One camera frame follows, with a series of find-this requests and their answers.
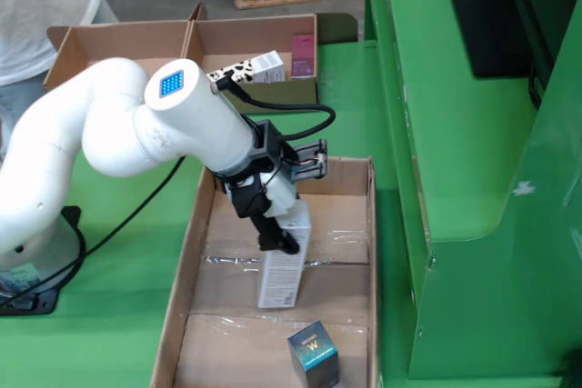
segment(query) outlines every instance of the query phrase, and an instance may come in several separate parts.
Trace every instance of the sticker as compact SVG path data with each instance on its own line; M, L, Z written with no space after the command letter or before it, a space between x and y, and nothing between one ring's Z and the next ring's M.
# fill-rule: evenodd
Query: sticker
M9 270L0 270L0 282L9 290L23 291L40 282L40 275L32 264L24 264Z

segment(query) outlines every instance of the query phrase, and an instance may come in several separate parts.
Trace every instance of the pink box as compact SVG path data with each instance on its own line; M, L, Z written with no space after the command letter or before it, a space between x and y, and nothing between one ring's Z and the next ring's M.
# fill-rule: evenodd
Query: pink box
M291 77L311 77L315 75L314 58L316 52L316 39L311 35L294 35L292 52Z

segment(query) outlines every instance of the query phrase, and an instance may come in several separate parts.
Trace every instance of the black mounting plate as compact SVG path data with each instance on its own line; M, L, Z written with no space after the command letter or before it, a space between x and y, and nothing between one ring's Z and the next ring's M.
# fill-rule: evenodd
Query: black mounting plate
M78 228L79 220L81 219L81 208L78 206L65 206L61 211L61 214L75 230L75 233L79 239L79 256L84 256L86 251L85 238ZM69 274L65 276L60 283L56 284L52 288L49 288L48 290L45 290L41 293L30 293L29 295L25 295L20 299L15 300L8 306L0 308L0 317L16 315L44 315L51 313L55 310L59 291L63 286L68 284L71 279L73 279L73 277L81 268L82 263L83 262L79 262L76 264L69 272ZM13 294L7 293L0 289L0 304L12 296Z

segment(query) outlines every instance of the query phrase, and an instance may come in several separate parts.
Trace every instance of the white product box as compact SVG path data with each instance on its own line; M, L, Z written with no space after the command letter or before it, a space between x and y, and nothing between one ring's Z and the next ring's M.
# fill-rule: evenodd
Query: white product box
M267 252L263 262L263 282L259 308L293 308L297 300L301 273L306 260L311 219L305 200L297 200L288 214L276 218L281 229L292 234L299 244L298 254Z
M285 65L276 50L221 68L206 76L215 82L230 72L233 73L233 81L238 84L271 84L285 81Z

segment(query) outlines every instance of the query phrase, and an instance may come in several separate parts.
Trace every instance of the person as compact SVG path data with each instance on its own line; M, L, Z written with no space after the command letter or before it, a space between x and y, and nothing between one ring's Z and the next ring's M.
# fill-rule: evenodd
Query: person
M20 116L45 93L43 82L56 57L46 29L113 22L106 0L0 0L0 155Z

